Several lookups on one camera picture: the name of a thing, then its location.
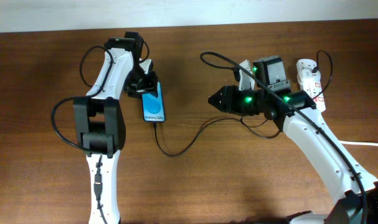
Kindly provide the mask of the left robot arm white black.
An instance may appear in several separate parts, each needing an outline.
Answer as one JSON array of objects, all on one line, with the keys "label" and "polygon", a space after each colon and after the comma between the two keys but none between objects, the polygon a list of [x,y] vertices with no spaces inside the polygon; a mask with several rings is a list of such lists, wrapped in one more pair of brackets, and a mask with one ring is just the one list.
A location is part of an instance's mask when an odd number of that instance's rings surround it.
[{"label": "left robot arm white black", "polygon": [[150,59],[141,57],[144,39],[137,32],[111,37],[105,44],[105,61],[87,95],[73,102],[78,145],[90,170],[90,223],[119,223],[116,176],[126,141],[120,96],[160,96],[158,78]]}]

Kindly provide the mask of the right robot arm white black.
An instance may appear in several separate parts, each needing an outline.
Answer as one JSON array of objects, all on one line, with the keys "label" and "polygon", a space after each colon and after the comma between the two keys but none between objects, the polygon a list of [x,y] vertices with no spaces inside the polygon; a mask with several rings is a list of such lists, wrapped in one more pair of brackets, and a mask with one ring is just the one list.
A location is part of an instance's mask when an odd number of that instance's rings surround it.
[{"label": "right robot arm white black", "polygon": [[239,85],[208,98],[218,110],[241,116],[263,114],[304,153],[334,202],[327,215],[299,212],[271,223],[378,223],[378,180],[353,158],[303,90],[293,92],[279,56],[231,65]]}]

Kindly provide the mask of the blue-screen Galaxy smartphone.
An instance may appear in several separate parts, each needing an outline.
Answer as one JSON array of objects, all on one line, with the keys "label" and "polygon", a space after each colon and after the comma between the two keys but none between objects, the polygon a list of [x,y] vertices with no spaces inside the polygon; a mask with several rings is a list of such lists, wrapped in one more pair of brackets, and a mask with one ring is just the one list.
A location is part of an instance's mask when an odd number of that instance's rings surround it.
[{"label": "blue-screen Galaxy smartphone", "polygon": [[165,122],[164,101],[160,82],[157,85],[157,96],[152,93],[142,95],[143,118],[145,122]]}]

